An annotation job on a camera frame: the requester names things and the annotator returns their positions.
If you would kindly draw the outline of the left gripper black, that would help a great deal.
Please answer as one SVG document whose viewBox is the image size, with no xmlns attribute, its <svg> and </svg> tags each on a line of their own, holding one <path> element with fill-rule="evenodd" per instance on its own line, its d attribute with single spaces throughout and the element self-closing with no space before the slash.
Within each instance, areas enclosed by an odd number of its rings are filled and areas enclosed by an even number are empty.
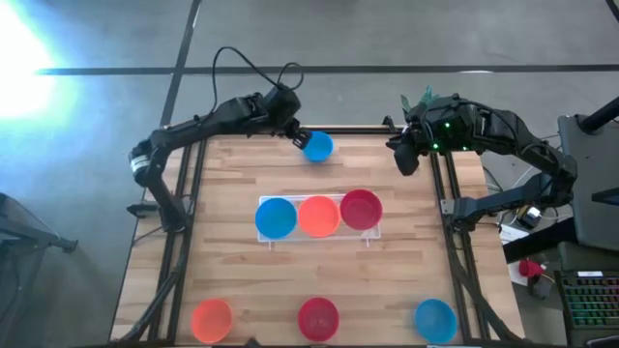
<svg viewBox="0 0 619 348">
<path fill-rule="evenodd" d="M 296 93 L 288 86 L 278 84 L 263 98 L 263 103 L 267 113 L 266 131 L 288 133 L 288 137 L 294 139 L 294 145 L 304 150 L 310 143 L 312 132 L 303 130 L 294 117 L 301 108 Z"/>
</svg>

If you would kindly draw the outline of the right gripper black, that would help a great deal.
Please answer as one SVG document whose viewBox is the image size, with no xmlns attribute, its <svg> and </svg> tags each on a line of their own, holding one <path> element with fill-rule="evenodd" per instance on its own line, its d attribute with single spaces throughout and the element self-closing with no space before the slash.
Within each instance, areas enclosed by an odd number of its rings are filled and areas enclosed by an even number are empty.
<svg viewBox="0 0 619 348">
<path fill-rule="evenodd" d="M 390 137 L 394 158 L 403 176 L 419 167 L 419 154 L 446 152 L 484 152 L 481 134 L 484 117 L 480 110 L 459 97 L 439 97 L 419 101 L 408 111 L 410 133 Z"/>
</svg>

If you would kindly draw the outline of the blue mini bowl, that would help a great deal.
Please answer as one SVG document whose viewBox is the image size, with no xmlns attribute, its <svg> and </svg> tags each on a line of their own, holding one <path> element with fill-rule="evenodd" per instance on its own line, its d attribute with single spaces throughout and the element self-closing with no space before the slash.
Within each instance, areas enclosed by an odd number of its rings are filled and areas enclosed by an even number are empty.
<svg viewBox="0 0 619 348">
<path fill-rule="evenodd" d="M 313 131 L 307 146 L 303 149 L 305 158 L 312 162 L 323 162 L 334 151 L 332 137 L 323 131 Z"/>
<path fill-rule="evenodd" d="M 430 343 L 449 343 L 457 334 L 457 318 L 448 304 L 438 299 L 419 303 L 413 315 L 416 332 Z"/>
<path fill-rule="evenodd" d="M 297 211 L 284 198 L 270 198 L 259 205 L 254 222 L 261 236 L 272 240 L 284 239 L 296 228 Z"/>
</svg>

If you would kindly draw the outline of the red mini bowl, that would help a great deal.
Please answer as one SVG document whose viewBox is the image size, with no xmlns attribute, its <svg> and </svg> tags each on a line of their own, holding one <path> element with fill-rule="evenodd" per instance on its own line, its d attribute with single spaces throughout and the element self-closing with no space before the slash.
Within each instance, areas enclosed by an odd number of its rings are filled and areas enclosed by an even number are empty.
<svg viewBox="0 0 619 348">
<path fill-rule="evenodd" d="M 375 227 L 383 217 L 383 206 L 378 196 L 367 189 L 353 189 L 341 199 L 339 210 L 346 225 L 365 231 Z"/>
<path fill-rule="evenodd" d="M 330 300 L 313 297 L 301 305 L 297 324 L 306 339 L 324 342 L 331 339 L 339 329 L 339 311 Z"/>
</svg>

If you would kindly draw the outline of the orange mini bowl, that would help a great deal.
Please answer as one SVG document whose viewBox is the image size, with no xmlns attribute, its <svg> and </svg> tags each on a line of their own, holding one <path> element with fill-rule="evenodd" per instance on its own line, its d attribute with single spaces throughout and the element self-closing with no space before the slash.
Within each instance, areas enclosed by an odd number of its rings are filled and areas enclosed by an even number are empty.
<svg viewBox="0 0 619 348">
<path fill-rule="evenodd" d="M 212 344 L 222 341 L 229 334 L 231 327 L 232 311 L 223 299 L 205 300 L 192 313 L 192 333 L 202 343 Z"/>
<path fill-rule="evenodd" d="M 326 238 L 333 235 L 339 228 L 340 221 L 339 206 L 330 197 L 311 196 L 299 206 L 299 225 L 310 237 Z"/>
</svg>

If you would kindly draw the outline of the green plant in white pot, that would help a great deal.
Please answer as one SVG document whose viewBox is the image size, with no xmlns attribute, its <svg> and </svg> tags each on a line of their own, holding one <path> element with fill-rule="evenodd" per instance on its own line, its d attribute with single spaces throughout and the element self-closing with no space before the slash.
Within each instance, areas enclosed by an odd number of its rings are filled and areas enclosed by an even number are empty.
<svg viewBox="0 0 619 348">
<path fill-rule="evenodd" d="M 410 100 L 406 96 L 401 95 L 400 96 L 401 108 L 405 113 L 407 113 L 418 105 L 428 106 L 437 98 L 438 98 L 438 95 L 435 95 L 433 93 L 432 87 L 428 85 L 425 92 L 422 94 L 420 99 L 415 104 L 411 103 Z"/>
</svg>

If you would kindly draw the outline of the white lattice tray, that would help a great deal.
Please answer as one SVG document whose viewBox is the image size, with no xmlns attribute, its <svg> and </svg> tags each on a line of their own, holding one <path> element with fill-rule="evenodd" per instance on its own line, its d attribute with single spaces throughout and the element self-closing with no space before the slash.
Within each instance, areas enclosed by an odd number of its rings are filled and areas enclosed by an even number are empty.
<svg viewBox="0 0 619 348">
<path fill-rule="evenodd" d="M 260 196 L 258 199 L 256 210 L 258 209 L 259 205 L 263 203 L 264 201 L 266 201 L 267 199 L 276 198 L 276 197 L 284 198 L 295 206 L 296 211 L 297 211 L 297 225 L 294 231 L 291 232 L 286 238 L 277 239 L 277 240 L 267 239 L 261 236 L 255 226 L 257 241 L 259 243 L 267 244 L 269 248 L 272 248 L 274 243 L 279 243 L 279 242 L 348 241 L 348 240 L 362 240 L 366 243 L 367 246 L 369 246 L 369 242 L 371 240 L 378 240 L 381 238 L 381 231 L 380 231 L 379 226 L 375 226 L 369 230 L 360 231 L 360 230 L 352 229 L 351 227 L 346 225 L 345 222 L 343 221 L 340 222 L 339 228 L 331 236 L 328 236 L 326 238 L 310 237 L 309 235 L 307 235 L 306 233 L 302 231 L 299 225 L 299 222 L 298 222 L 299 206 L 305 199 L 310 198 L 310 195 L 264 195 L 264 196 Z"/>
</svg>

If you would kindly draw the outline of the white paper sheet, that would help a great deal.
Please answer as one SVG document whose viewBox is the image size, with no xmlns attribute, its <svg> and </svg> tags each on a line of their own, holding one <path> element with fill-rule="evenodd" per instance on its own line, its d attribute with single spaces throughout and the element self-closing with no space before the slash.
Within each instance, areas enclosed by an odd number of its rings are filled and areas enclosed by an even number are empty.
<svg viewBox="0 0 619 348">
<path fill-rule="evenodd" d="M 511 243 L 513 241 L 525 238 L 529 235 L 528 232 L 522 231 L 518 228 L 514 228 L 509 225 L 502 224 L 500 227 L 499 238 L 503 245 Z"/>
</svg>

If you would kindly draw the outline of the black power adapter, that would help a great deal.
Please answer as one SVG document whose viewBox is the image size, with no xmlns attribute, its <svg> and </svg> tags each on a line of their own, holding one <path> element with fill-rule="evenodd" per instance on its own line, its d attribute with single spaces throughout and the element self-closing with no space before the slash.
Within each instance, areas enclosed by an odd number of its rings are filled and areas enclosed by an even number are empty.
<svg viewBox="0 0 619 348">
<path fill-rule="evenodd" d="M 516 223 L 528 230 L 534 229 L 542 219 L 543 213 L 534 205 L 519 208 L 516 213 Z"/>
</svg>

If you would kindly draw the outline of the black bar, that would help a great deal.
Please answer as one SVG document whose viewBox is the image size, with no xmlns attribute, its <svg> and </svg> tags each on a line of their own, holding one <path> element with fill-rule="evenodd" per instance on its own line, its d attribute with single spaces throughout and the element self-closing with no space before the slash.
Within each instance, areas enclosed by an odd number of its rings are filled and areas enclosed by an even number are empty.
<svg viewBox="0 0 619 348">
<path fill-rule="evenodd" d="M 520 259 L 557 247 L 560 243 L 577 243 L 575 223 L 572 217 L 554 223 L 537 232 L 529 233 L 525 238 L 503 245 L 503 252 L 508 264 Z"/>
</svg>

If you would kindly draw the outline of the small red object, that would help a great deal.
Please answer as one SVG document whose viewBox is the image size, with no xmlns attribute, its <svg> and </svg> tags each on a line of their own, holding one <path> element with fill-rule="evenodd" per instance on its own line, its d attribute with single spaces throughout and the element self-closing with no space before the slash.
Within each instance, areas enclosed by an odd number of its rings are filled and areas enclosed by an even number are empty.
<svg viewBox="0 0 619 348">
<path fill-rule="evenodd" d="M 530 259 L 520 260 L 517 269 L 519 274 L 526 278 L 540 276 L 545 272 L 545 269 L 540 264 Z"/>
</svg>

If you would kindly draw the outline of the black flat panel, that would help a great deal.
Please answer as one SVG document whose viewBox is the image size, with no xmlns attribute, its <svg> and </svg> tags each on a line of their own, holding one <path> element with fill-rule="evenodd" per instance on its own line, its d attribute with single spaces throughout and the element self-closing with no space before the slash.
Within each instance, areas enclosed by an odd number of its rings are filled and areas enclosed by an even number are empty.
<svg viewBox="0 0 619 348">
<path fill-rule="evenodd" d="M 592 199 L 597 192 L 619 189 L 619 125 L 609 123 L 601 133 L 588 134 L 575 117 L 562 116 L 558 128 L 563 153 L 576 162 L 576 238 L 582 245 L 619 251 L 619 200 L 611 205 Z"/>
</svg>

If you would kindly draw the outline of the small black device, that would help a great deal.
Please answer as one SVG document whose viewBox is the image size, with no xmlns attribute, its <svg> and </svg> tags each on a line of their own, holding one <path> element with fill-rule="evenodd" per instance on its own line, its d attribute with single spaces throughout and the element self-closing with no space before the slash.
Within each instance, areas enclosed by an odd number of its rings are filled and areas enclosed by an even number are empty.
<svg viewBox="0 0 619 348">
<path fill-rule="evenodd" d="M 553 284 L 552 279 L 543 275 L 535 275 L 527 279 L 527 291 L 531 297 L 544 300 L 549 296 Z"/>
</svg>

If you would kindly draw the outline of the black pole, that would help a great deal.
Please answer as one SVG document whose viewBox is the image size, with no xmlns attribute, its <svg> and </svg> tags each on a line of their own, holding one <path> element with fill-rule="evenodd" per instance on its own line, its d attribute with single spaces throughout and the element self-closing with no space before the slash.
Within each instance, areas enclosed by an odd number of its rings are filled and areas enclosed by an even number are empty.
<svg viewBox="0 0 619 348">
<path fill-rule="evenodd" d="M 619 117 L 619 96 L 589 116 L 576 117 L 579 128 L 588 134 L 598 134 L 602 127 Z"/>
</svg>

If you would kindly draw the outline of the black stand leg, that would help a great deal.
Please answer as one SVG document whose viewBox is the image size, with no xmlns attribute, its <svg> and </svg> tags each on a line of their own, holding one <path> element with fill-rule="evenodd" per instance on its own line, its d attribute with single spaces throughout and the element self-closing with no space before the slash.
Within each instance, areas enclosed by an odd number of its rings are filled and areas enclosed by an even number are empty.
<svg viewBox="0 0 619 348">
<path fill-rule="evenodd" d="M 64 252 L 73 252 L 78 240 L 61 237 L 51 227 L 14 198 L 0 193 L 0 233 L 30 240 L 45 247 L 60 247 Z"/>
</svg>

